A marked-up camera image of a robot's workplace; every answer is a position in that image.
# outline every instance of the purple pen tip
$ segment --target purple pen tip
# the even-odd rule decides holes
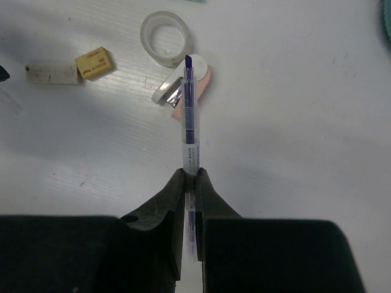
[[[185,66],[186,68],[192,68],[191,57],[189,55],[186,55],[185,57]]]

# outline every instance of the clear tape roll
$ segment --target clear tape roll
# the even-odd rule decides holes
[[[180,53],[173,57],[164,57],[157,54],[151,47],[150,39],[153,31],[159,26],[173,26],[176,27],[185,40]],[[146,52],[160,65],[174,68],[182,62],[186,55],[189,55],[192,50],[192,39],[190,36],[190,30],[186,23],[176,14],[168,11],[157,11],[149,16],[141,24],[140,30],[141,43]]]

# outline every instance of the yellow eraser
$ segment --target yellow eraser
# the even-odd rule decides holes
[[[114,67],[103,47],[88,52],[76,58],[75,61],[84,79],[93,79]]]

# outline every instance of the pink stapler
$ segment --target pink stapler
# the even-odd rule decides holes
[[[197,54],[190,55],[194,67],[194,77],[197,81],[197,99],[200,98],[210,80],[210,69],[204,58]],[[181,121],[182,88],[181,80],[183,78],[183,68],[185,62],[181,64],[170,74],[170,76],[160,85],[152,95],[152,101],[158,104],[164,100],[169,103],[174,111],[171,117]]]

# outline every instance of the white table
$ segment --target white table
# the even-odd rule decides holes
[[[391,291],[391,50],[368,0],[2,0],[1,214],[121,216],[181,167],[180,124],[150,101],[172,71],[139,29],[179,14],[211,65],[201,165],[245,217],[329,219],[369,292]],[[163,43],[171,40],[163,38]],[[30,85],[32,59],[104,46],[118,70],[81,86]],[[183,264],[177,292],[201,292]]]

